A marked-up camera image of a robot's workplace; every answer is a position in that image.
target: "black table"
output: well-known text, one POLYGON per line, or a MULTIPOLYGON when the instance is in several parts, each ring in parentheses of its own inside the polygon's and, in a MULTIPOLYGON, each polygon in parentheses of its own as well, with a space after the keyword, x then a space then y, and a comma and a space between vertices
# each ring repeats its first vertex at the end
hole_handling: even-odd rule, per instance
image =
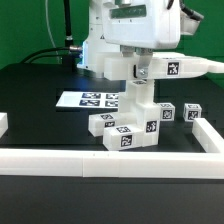
MULTIPOLYGON (((0 147, 106 150, 88 132, 88 115, 103 109, 55 107, 63 91, 119 92, 110 82, 59 65, 13 64, 0 71, 0 111, 9 129, 0 147)), ((204 153, 182 118, 184 103, 198 103, 224 136, 224 90, 206 77, 156 81, 155 102, 176 106, 175 122, 162 122, 158 146, 127 151, 204 153)), ((204 223, 224 221, 224 181, 0 177, 1 223, 204 223)))

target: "white robot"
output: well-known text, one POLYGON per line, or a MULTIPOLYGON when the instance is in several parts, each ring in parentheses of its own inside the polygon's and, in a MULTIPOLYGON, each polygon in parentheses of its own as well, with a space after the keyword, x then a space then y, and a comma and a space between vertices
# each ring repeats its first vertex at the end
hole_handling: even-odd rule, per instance
POLYGON ((109 80, 127 80, 118 112, 89 117, 89 131, 108 150, 158 144, 161 107, 153 102, 155 79, 223 73, 224 64, 179 53, 180 36, 193 35, 203 16, 179 0, 91 0, 89 37, 79 65, 109 80))

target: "green background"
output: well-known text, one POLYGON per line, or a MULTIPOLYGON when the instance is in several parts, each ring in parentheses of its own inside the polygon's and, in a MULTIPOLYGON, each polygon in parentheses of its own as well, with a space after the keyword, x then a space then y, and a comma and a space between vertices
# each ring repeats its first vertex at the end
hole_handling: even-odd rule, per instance
MULTIPOLYGON (((0 0, 0 68, 20 62, 28 54, 51 48, 45 16, 45 0, 0 0)), ((88 0, 70 0, 76 44, 88 35, 88 0)), ((224 62, 224 0, 185 0, 205 16, 194 36, 184 36, 177 52, 224 62)), ((63 0, 49 0, 50 26, 56 46, 64 46, 63 0)), ((224 75, 211 75, 224 87, 224 75)))

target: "stacked blocks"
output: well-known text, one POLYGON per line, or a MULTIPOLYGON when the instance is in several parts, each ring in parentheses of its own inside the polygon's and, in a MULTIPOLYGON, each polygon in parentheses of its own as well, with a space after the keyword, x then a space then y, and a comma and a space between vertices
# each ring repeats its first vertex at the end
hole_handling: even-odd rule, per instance
POLYGON ((161 121, 174 121, 175 106, 172 103, 158 103, 161 107, 161 121))
POLYGON ((161 106, 153 98, 154 80, 127 81, 126 92, 119 94, 118 112, 91 115, 89 131, 103 135, 111 151, 157 145, 161 106))
POLYGON ((0 113, 0 138, 8 129, 8 118, 6 113, 0 113))
POLYGON ((141 146, 157 145, 160 127, 160 106, 155 103, 136 104, 133 105, 132 112, 136 114, 137 124, 143 130, 141 146))
POLYGON ((186 122, 193 122, 195 118, 201 117, 202 108, 199 104, 184 104, 184 120, 186 122))

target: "white block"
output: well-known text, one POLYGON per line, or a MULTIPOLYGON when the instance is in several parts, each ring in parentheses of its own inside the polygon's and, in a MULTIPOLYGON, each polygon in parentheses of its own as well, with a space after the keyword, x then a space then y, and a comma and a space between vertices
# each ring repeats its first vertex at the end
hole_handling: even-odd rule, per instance
POLYGON ((115 113, 95 114, 89 116, 89 131, 93 136, 103 135, 104 128, 120 125, 122 116, 115 113))
POLYGON ((8 129, 7 113, 0 113, 0 138, 8 129))
POLYGON ((118 112, 119 113, 130 112, 131 105, 134 102, 135 102, 135 99, 132 99, 132 98, 126 96, 126 93, 119 93, 118 112))
POLYGON ((110 151, 136 148, 142 145, 143 130, 137 125, 104 129, 103 144, 110 151))
POLYGON ((137 57, 105 58, 104 77, 109 80, 133 80, 133 68, 137 57))
POLYGON ((118 177, 118 152, 91 152, 83 157, 83 177, 118 177))
POLYGON ((202 108, 199 104, 184 104, 183 117, 186 122, 193 122, 195 118, 201 117, 202 108))
POLYGON ((156 103, 133 104, 131 112, 136 114, 137 124, 145 129, 147 122, 160 120, 161 108, 156 103))
POLYGON ((89 131, 94 137, 102 136, 104 128, 125 124, 135 124, 136 116, 133 113, 106 113, 89 116, 89 131))
POLYGON ((206 119, 195 118, 192 133, 207 153, 224 153, 224 139, 206 119))
POLYGON ((206 153, 121 153, 121 178, 224 178, 224 157, 206 153))
POLYGON ((174 121, 175 106, 172 103, 158 103, 161 107, 161 121, 174 121))
POLYGON ((83 151, 0 149, 0 174, 83 176, 83 151))
POLYGON ((142 147, 158 145, 159 141, 159 127, 154 133, 144 133, 142 139, 142 147))
POLYGON ((135 99, 136 103, 152 103, 154 99, 154 80, 127 81, 126 97, 135 99))

